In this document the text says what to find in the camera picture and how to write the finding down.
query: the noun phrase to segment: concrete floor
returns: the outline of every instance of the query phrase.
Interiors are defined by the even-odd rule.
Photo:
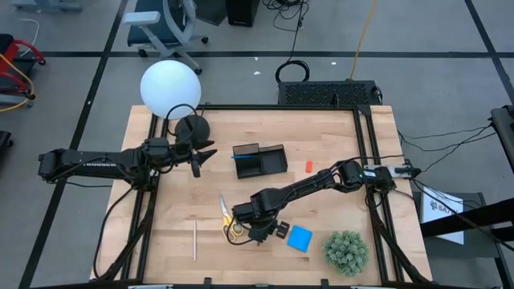
[[[0,33],[31,41],[40,22],[36,43],[41,51],[101,52],[121,0],[84,0],[80,14],[32,14],[0,2]],[[514,2],[473,1],[498,52],[514,52]],[[129,0],[126,11],[133,10]],[[371,0],[311,0],[311,10],[298,34],[298,51],[354,51]],[[278,31],[275,13],[259,8],[252,28],[200,22],[198,31],[210,43],[195,43],[192,51],[289,51],[293,33]],[[294,27],[293,22],[280,22]],[[112,51],[135,51],[126,46],[128,28],[117,31]],[[363,51],[487,52],[464,0],[382,0],[366,35]],[[52,57],[37,66],[33,79],[39,98],[30,109],[0,114],[0,129],[14,134],[16,145],[0,170],[0,287],[18,287],[53,186],[37,177],[38,154],[67,148],[90,91],[98,57]],[[305,57],[311,80],[348,78],[352,58]],[[202,102],[215,104],[275,104],[275,69],[284,57],[204,57]],[[80,142],[82,150],[120,149],[129,109],[141,104],[139,80],[158,59],[111,57],[101,77],[96,98]],[[501,59],[514,74],[514,59]],[[300,79],[301,71],[287,68],[283,79]],[[373,79],[394,108],[397,126],[406,135],[426,135],[487,124],[489,111],[511,100],[489,58],[366,58],[359,60],[355,79]],[[464,136],[429,139],[426,147],[441,147]],[[421,153],[404,146],[415,165],[425,168],[441,153]],[[493,203],[512,197],[514,176],[496,137],[459,148],[424,173],[421,180],[442,191],[483,192]],[[107,181],[84,180],[88,184]],[[67,186],[32,286],[86,282],[108,200],[109,189]],[[514,254],[505,252],[511,268]],[[434,280],[448,285],[500,285],[494,262],[429,256]]]

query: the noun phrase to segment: spherical lamp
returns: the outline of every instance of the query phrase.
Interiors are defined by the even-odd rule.
[[[209,138],[207,120],[190,115],[191,108],[200,102],[202,88],[194,71],[184,63],[174,60],[155,63],[143,74],[140,91],[143,102],[154,115],[168,120],[181,119],[175,126],[176,134],[189,134],[196,128],[194,136],[202,140]]]

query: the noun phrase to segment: blue sponge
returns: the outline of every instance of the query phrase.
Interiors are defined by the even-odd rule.
[[[293,226],[289,235],[288,245],[298,250],[307,252],[308,244],[311,242],[312,232],[300,226]]]

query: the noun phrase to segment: green plant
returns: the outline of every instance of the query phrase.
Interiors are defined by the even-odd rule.
[[[369,261],[368,247],[357,232],[334,232],[323,246],[324,260],[337,269],[337,274],[353,277]]]

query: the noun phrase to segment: white paper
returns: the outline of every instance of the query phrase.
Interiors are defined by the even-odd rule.
[[[439,192],[436,190],[433,190],[431,188],[423,187],[423,190],[431,195],[432,197],[435,197],[436,199],[440,200],[444,204],[448,205],[450,208],[452,208],[457,213],[463,212],[463,199],[451,196],[447,193]],[[440,218],[444,218],[447,216],[452,215],[453,213],[447,209],[445,206],[443,206],[440,202],[434,200],[431,197],[426,196],[425,194],[422,195],[422,215],[421,215],[421,223],[424,222],[430,222],[434,221]],[[443,238],[447,241],[456,242],[457,244],[464,245],[464,232],[454,232],[444,235],[437,236],[438,238]]]

